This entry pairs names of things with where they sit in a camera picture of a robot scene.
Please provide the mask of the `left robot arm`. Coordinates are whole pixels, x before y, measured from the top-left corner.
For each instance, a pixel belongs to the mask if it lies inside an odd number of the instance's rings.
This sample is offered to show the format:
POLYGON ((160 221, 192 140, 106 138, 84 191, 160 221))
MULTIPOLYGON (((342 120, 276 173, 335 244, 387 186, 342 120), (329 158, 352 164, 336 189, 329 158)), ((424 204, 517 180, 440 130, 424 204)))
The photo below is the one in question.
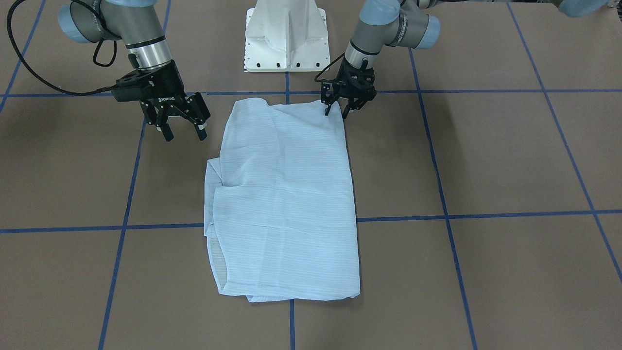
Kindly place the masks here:
POLYGON ((342 117, 361 109, 376 97, 373 66, 383 47, 430 49, 440 37, 437 17, 423 13, 434 0, 367 0, 345 52, 335 59, 339 69, 331 79, 316 75, 321 84, 325 115, 341 98, 346 100, 342 117))

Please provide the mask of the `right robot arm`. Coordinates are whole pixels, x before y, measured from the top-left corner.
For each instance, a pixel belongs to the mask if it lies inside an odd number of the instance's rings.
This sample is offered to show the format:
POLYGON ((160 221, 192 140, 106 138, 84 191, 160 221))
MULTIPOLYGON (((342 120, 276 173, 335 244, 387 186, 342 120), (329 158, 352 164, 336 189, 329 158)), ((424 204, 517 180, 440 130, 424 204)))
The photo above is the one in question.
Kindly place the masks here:
POLYGON ((207 137, 210 113, 200 93, 187 95, 158 20, 153 0, 87 0, 62 6, 58 22, 80 43, 122 40, 133 71, 116 80, 111 93, 118 102, 140 102, 144 118, 167 141, 173 140, 169 117, 193 124, 200 140, 207 137))

